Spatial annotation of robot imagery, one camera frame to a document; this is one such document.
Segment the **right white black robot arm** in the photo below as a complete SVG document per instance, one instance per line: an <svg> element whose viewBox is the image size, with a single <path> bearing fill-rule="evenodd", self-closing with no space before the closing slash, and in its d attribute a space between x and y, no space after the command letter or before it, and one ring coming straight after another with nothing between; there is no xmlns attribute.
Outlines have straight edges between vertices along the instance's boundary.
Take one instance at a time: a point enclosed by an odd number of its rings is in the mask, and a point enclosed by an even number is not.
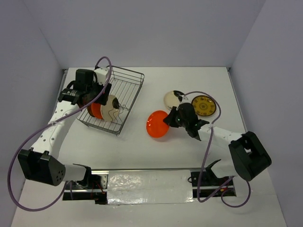
<svg viewBox="0 0 303 227"><path fill-rule="evenodd" d="M255 133L241 134L215 127L213 123L199 119L190 103L172 107L163 122L170 127L185 128L188 135L198 141L211 139L209 152L218 155L206 167L206 180L211 185L228 176L239 176L249 182L272 164Z"/></svg>

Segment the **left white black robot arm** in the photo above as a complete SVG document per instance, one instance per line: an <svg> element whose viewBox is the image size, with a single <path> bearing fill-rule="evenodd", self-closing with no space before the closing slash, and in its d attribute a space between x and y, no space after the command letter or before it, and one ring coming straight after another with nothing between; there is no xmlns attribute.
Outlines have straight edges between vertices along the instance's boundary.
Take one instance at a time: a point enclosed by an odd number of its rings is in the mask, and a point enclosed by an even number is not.
<svg viewBox="0 0 303 227"><path fill-rule="evenodd" d="M56 109L37 141L29 150L18 153L18 161L26 179L58 186L62 181L74 181L81 188L92 185L91 168L81 164L64 165L58 161L62 143L79 112L89 103L105 104L111 84L111 69L77 69L75 80L63 89Z"/></svg>

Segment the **orange plate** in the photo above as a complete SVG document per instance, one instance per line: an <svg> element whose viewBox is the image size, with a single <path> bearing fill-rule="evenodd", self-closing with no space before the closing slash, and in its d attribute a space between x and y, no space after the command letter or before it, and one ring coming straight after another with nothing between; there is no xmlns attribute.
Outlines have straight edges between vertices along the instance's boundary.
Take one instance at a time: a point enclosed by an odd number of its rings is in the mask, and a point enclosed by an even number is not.
<svg viewBox="0 0 303 227"><path fill-rule="evenodd" d="M91 111L95 118L102 119L101 114L101 104L99 103L92 103L91 104Z"/></svg>
<svg viewBox="0 0 303 227"><path fill-rule="evenodd" d="M169 126L163 121L168 114L163 110L153 112L147 119L146 130L152 138L161 138L169 130Z"/></svg>

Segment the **yellow patterned plate brown rim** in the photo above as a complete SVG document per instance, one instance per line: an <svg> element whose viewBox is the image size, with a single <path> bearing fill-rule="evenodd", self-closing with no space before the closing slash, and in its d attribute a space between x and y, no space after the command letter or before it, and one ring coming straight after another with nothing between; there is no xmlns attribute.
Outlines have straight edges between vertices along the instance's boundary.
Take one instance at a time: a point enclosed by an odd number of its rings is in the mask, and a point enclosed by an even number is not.
<svg viewBox="0 0 303 227"><path fill-rule="evenodd" d="M214 100L205 95L194 97L191 104L194 107L195 113L203 117L212 116L217 109Z"/></svg>

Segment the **cream plate with black patch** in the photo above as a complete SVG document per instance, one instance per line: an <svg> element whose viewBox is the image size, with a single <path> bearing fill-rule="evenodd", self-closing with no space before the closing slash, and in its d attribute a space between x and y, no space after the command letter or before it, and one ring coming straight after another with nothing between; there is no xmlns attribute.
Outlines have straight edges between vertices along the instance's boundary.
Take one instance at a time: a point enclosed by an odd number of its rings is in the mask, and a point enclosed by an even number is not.
<svg viewBox="0 0 303 227"><path fill-rule="evenodd" d="M167 92L163 98L165 107L168 110L171 110L174 106L178 107L182 103L184 95L183 92L178 90Z"/></svg>

